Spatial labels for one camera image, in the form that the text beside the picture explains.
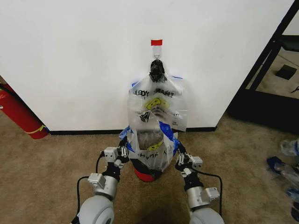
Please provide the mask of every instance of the plastic bag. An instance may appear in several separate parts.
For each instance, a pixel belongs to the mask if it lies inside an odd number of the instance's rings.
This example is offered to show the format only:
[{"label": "plastic bag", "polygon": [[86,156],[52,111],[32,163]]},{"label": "plastic bag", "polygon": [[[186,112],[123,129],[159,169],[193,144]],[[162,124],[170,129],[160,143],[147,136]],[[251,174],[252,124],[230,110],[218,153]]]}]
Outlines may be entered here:
[{"label": "plastic bag", "polygon": [[178,148],[178,133],[173,133],[171,127],[156,120],[154,130],[133,130],[129,126],[120,134],[127,136],[129,158],[138,159],[149,169],[164,171],[170,164]]},{"label": "plastic bag", "polygon": [[181,78],[168,77],[164,71],[160,77],[151,74],[146,76],[129,90],[128,119],[133,129],[155,128],[155,123],[148,123],[152,113],[157,120],[176,130],[185,131],[187,112]]},{"label": "plastic bag", "polygon": [[138,159],[148,169],[163,171],[177,150],[178,134],[173,134],[171,128],[186,130],[182,79],[165,75],[162,62],[154,60],[149,75],[132,86],[128,98],[129,127],[120,137],[128,138],[130,159]]}]

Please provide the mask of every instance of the red tape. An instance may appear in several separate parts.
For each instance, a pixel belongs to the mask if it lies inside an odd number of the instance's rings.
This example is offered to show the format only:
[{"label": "red tape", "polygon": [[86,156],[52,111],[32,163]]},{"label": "red tape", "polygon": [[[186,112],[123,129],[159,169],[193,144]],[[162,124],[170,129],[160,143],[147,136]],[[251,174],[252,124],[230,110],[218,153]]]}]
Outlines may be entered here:
[{"label": "red tape", "polygon": [[150,44],[151,46],[159,46],[162,45],[162,40],[151,40]]}]

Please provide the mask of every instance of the plastic bottle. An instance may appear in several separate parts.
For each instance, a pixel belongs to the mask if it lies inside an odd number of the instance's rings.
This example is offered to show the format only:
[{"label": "plastic bottle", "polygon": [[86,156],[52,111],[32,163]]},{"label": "plastic bottle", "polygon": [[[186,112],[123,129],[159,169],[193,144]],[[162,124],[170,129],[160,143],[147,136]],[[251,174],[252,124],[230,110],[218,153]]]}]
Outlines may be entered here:
[{"label": "plastic bottle", "polygon": [[294,202],[299,202],[299,189],[298,188],[288,188],[286,194],[293,199]]},{"label": "plastic bottle", "polygon": [[284,140],[280,143],[281,152],[288,156],[299,156],[298,140]]},{"label": "plastic bottle", "polygon": [[299,188],[299,174],[293,167],[285,163],[275,163],[274,169],[280,172],[293,186]]}]

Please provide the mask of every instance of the black baseboard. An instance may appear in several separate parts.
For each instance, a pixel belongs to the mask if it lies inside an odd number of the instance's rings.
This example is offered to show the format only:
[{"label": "black baseboard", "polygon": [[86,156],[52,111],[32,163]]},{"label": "black baseboard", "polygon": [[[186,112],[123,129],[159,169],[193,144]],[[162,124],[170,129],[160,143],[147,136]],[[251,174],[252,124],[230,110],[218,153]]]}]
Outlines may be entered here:
[{"label": "black baseboard", "polygon": [[[214,132],[216,127],[190,127],[186,132]],[[50,131],[51,135],[81,135],[81,134],[119,134],[119,130],[90,130],[90,131]]]}]

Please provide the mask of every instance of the white wall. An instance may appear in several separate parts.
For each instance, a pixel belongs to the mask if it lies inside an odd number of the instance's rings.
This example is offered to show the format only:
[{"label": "white wall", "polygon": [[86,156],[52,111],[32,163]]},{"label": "white wall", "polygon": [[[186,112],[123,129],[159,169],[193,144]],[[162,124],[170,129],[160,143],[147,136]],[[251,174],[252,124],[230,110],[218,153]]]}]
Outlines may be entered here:
[{"label": "white wall", "polygon": [[188,127],[216,126],[292,2],[6,0],[0,74],[52,131],[122,129],[162,38],[191,93]]},{"label": "white wall", "polygon": [[299,35],[299,13],[297,12],[288,27],[285,29],[284,35]]}]

